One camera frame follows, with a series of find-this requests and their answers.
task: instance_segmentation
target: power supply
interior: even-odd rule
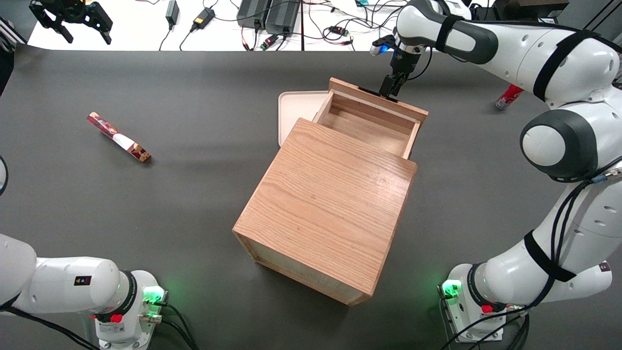
[[[268,18],[266,19],[266,31],[270,34],[292,36],[299,8],[299,2],[272,0],[272,7],[268,11]]]
[[[238,25],[245,28],[265,29],[271,0],[242,0],[238,10]]]

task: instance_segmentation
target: soda can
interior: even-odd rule
[[[503,95],[497,98],[497,102],[495,102],[494,105],[497,106],[497,108],[499,108],[500,110],[506,110],[512,104],[512,102],[514,102],[518,98],[518,96],[522,94],[523,91],[525,90],[512,84],[503,93]]]

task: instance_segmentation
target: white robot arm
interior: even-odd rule
[[[7,183],[0,157],[0,194]],[[34,249],[0,234],[0,313],[88,313],[105,349],[147,349],[166,292],[146,271],[119,270],[91,257],[37,258]]]
[[[455,338],[475,342],[504,324],[508,305],[527,310],[541,301],[590,296],[611,284],[611,269],[603,261],[622,242],[622,182],[617,177],[622,91],[612,86],[619,48],[570,28],[471,22],[455,16],[451,7],[443,9],[442,2],[411,0],[398,15],[394,37],[373,44],[373,55],[394,49],[393,73],[380,94],[397,95],[425,47],[477,64],[547,103],[550,110],[523,129],[521,150],[553,180],[575,182],[518,244],[487,262],[462,264],[450,272],[441,289]],[[594,184],[603,177],[609,181]],[[575,190],[577,184],[581,190]],[[567,217],[567,225],[560,224],[561,217]],[[552,255],[562,234],[560,254]],[[488,339],[500,340],[502,332]]]

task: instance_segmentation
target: dark gray table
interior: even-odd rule
[[[0,229],[41,257],[104,257],[149,270],[203,350],[438,349],[445,335],[436,284],[456,264],[515,244],[561,192],[519,149],[523,126],[545,110],[533,96],[500,113],[492,103],[508,84],[441,54],[403,88],[402,100],[430,111],[411,157],[419,172],[376,294],[359,306],[255,264],[231,233],[278,151],[279,94],[326,89],[331,76],[376,89],[388,60],[21,47],[0,98],[0,154],[11,174]],[[91,111],[153,162],[140,164],[105,138],[85,120]],[[614,271],[620,256],[610,259]],[[620,290],[614,278],[600,295],[541,305],[526,349],[617,348]],[[81,333],[77,315],[46,317]],[[165,326],[152,343],[183,347]],[[8,316],[0,316],[0,348],[77,349]]]

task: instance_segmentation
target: candy wrapper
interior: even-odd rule
[[[116,144],[118,144],[122,149],[125,149],[129,154],[133,155],[136,159],[141,162],[146,161],[151,157],[149,152],[145,151],[141,145],[137,144],[131,138],[123,135],[119,132],[115,127],[113,127],[108,121],[104,118],[100,117],[99,114],[93,112],[88,115],[86,118],[91,124],[97,126],[97,128],[106,136],[111,138]]]

